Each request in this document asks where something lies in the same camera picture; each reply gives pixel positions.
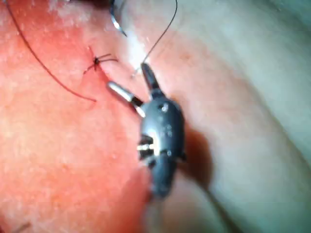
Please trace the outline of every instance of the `stitch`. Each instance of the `stitch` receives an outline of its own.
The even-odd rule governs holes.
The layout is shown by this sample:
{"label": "stitch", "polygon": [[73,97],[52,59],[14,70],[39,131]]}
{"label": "stitch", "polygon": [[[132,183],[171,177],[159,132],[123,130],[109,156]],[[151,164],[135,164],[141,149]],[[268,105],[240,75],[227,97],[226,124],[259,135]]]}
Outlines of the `stitch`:
{"label": "stitch", "polygon": [[94,52],[93,50],[91,49],[91,47],[89,46],[88,49],[91,51],[91,54],[92,56],[94,57],[93,58],[93,64],[90,65],[88,68],[85,69],[85,71],[83,72],[83,75],[85,75],[89,70],[91,70],[92,68],[94,68],[94,70],[96,71],[96,67],[102,63],[102,62],[108,62],[108,61],[113,61],[113,62],[118,62],[118,59],[116,58],[109,58],[109,59],[103,59],[105,57],[108,57],[108,56],[111,56],[111,53],[107,53],[105,55],[102,55],[102,56],[94,56]]}
{"label": "stitch", "polygon": [[108,82],[107,87],[127,101],[141,116],[140,141],[137,146],[139,159],[151,170],[153,198],[164,199],[172,188],[177,162],[186,160],[184,117],[181,107],[161,91],[149,65],[142,63],[141,69],[150,90],[149,102],[142,102],[113,81]]}
{"label": "stitch", "polygon": [[28,41],[26,40],[22,30],[20,29],[14,15],[13,15],[13,12],[11,10],[11,7],[9,6],[9,3],[7,2],[7,0],[3,0],[3,2],[5,3],[6,5],[6,8],[8,9],[8,12],[16,26],[16,29],[18,31],[18,33],[20,34],[22,40],[24,41],[26,47],[29,49],[29,51],[31,52],[31,54],[35,57],[35,59],[40,63],[40,65],[43,67],[43,69],[45,69],[45,71],[63,88],[65,89],[66,91],[70,92],[71,94],[79,97],[79,98],[82,98],[82,99],[85,99],[85,100],[89,100],[89,101],[92,101],[92,102],[96,102],[95,99],[93,98],[90,98],[90,97],[86,97],[86,96],[83,96],[71,89],[69,89],[67,86],[65,86],[55,75],[52,74],[52,72],[43,64],[43,62],[40,60],[40,58],[36,55],[36,53],[33,51],[33,49],[31,48],[30,44],[28,43]]}

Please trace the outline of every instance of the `metal jaw tip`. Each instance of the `metal jaw tip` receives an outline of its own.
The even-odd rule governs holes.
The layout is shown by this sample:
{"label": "metal jaw tip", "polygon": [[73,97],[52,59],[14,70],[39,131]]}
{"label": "metal jaw tip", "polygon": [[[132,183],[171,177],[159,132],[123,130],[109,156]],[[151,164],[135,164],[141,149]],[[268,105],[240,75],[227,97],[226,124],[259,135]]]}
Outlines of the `metal jaw tip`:
{"label": "metal jaw tip", "polygon": [[[148,85],[148,88],[151,93],[151,99],[158,98],[164,96],[163,92],[161,91],[159,84],[156,80],[156,77],[149,67],[148,64],[142,63],[141,64],[142,73],[144,75],[145,81]],[[141,101],[138,97],[136,97],[133,93],[128,91],[127,89],[123,88],[119,84],[110,81],[107,83],[107,87],[112,90],[115,94],[121,97],[123,100],[128,102],[136,112],[142,117],[145,117],[144,111],[144,102]]]}
{"label": "metal jaw tip", "polygon": [[110,15],[111,15],[111,20],[113,25],[115,26],[115,28],[117,30],[119,30],[123,35],[125,35],[127,37],[127,34],[125,33],[125,31],[122,29],[122,27],[120,26],[120,24],[117,22],[116,17],[115,17],[115,1],[111,0],[110,1]]}

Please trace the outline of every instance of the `curved surgical needle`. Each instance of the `curved surgical needle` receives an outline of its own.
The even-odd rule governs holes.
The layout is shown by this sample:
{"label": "curved surgical needle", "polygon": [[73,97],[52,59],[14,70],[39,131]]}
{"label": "curved surgical needle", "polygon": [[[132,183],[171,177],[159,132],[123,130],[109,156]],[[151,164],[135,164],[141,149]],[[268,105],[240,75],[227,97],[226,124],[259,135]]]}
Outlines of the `curved surgical needle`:
{"label": "curved surgical needle", "polygon": [[125,35],[127,37],[126,33],[123,31],[122,27],[117,22],[116,17],[115,17],[115,0],[110,0],[109,12],[110,12],[110,15],[111,15],[112,23],[115,26],[115,28],[118,29],[123,35]]}

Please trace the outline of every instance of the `black suture thread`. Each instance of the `black suture thread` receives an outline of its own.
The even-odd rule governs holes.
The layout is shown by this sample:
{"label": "black suture thread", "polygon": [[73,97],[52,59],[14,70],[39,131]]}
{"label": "black suture thread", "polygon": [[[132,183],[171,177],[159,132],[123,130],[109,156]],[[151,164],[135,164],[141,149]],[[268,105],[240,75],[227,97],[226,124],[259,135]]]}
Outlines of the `black suture thread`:
{"label": "black suture thread", "polygon": [[79,98],[82,98],[82,99],[85,99],[85,100],[89,100],[89,101],[92,101],[92,102],[96,102],[96,99],[93,99],[93,98],[90,98],[90,97],[86,97],[86,96],[83,96],[71,89],[69,89],[67,86],[65,86],[55,75],[53,75],[50,70],[43,64],[43,62],[40,60],[40,58],[35,54],[35,52],[33,51],[33,49],[31,48],[30,44],[28,43],[28,41],[26,40],[25,36],[23,35],[20,27],[18,26],[18,23],[13,15],[13,12],[11,11],[11,8],[8,4],[8,2],[6,0],[4,0],[4,3],[6,5],[6,8],[8,9],[9,11],[9,14],[17,28],[17,31],[18,33],[20,34],[22,40],[24,41],[26,47],[29,49],[29,51],[31,52],[31,54],[35,57],[35,59],[40,63],[40,65],[45,69],[45,71],[62,87],[64,88],[66,91],[70,92],[71,94],[79,97]]}
{"label": "black suture thread", "polygon": [[86,70],[83,72],[83,75],[85,75],[93,67],[94,67],[94,70],[96,71],[96,67],[99,65],[99,63],[108,62],[108,61],[118,62],[118,59],[110,58],[110,59],[100,60],[99,57],[95,57],[93,60],[93,64],[90,65],[88,68],[86,68]]}
{"label": "black suture thread", "polygon": [[[162,37],[165,35],[165,33],[167,32],[167,30],[170,28],[171,24],[173,23],[173,21],[174,21],[174,19],[175,19],[175,16],[176,16],[176,13],[177,13],[177,8],[178,8],[178,2],[177,2],[177,0],[175,0],[175,2],[176,2],[175,12],[174,12],[174,15],[173,15],[173,17],[172,17],[172,19],[171,19],[169,25],[166,27],[166,29],[164,30],[164,32],[162,33],[162,35],[161,35],[161,36],[159,37],[159,39],[155,42],[155,44],[151,47],[151,49],[149,50],[149,52],[147,53],[147,55],[145,56],[145,58],[142,60],[141,63],[145,63],[145,61],[147,60],[147,58],[149,57],[149,55],[151,54],[151,52],[154,50],[154,48],[156,47],[156,45],[159,43],[159,41],[162,39]],[[134,75],[137,73],[137,71],[138,71],[139,69],[140,69],[140,67],[137,68],[137,69],[135,70],[135,72],[134,72],[134,74],[133,74],[132,76],[134,76]]]}

